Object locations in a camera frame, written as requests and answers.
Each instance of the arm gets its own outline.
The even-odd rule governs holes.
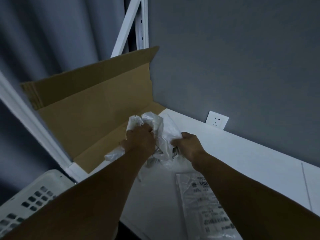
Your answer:
[[[4,239],[111,239],[144,162],[155,149],[151,127],[127,132],[126,153],[59,195]]]
[[[182,135],[171,144],[202,173],[244,240],[319,238],[317,215],[206,153],[195,135]]]

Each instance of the wall outlet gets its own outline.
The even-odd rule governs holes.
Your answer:
[[[228,122],[228,119],[229,117],[227,116],[224,116],[222,114],[219,114],[213,111],[209,111],[209,114],[205,123],[223,130]]]

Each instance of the forearm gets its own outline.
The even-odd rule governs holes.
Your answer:
[[[207,153],[199,154],[197,161],[195,168],[245,240],[311,239],[318,235],[320,218],[298,203]]]
[[[61,194],[5,239],[110,239],[147,155],[132,150]]]

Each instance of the cardboard box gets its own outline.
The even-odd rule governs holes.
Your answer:
[[[33,108],[87,173],[125,138],[130,116],[165,109],[153,101],[149,72],[158,49],[137,50],[21,84]]]

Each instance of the white plastic basket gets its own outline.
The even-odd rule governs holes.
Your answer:
[[[0,238],[75,184],[58,170],[49,170],[0,207]]]

